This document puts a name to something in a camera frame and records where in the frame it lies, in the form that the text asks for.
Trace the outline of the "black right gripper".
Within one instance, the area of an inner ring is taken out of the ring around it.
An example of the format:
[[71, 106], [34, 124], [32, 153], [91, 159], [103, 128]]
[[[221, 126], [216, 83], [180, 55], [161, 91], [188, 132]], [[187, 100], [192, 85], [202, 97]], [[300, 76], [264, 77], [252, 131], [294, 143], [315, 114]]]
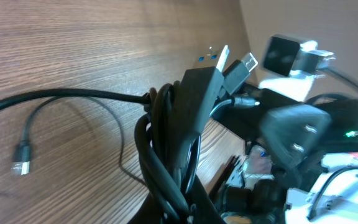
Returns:
[[307, 158], [331, 124], [329, 113], [269, 89], [246, 95], [253, 107], [227, 106], [213, 118], [245, 141], [263, 140], [273, 162], [272, 174], [284, 187], [299, 187]]

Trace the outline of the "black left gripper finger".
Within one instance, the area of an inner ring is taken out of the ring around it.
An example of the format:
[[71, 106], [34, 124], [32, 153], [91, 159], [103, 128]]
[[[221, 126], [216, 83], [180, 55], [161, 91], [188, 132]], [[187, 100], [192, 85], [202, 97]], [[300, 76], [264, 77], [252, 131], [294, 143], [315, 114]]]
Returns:
[[[192, 190], [189, 194], [191, 202], [190, 215], [193, 223], [199, 224], [219, 224], [225, 223], [220, 214], [215, 209], [212, 201], [208, 197], [198, 176], [195, 177]], [[139, 211], [131, 218], [129, 224], [161, 224], [177, 223], [166, 219], [162, 210], [155, 199], [148, 194]]]

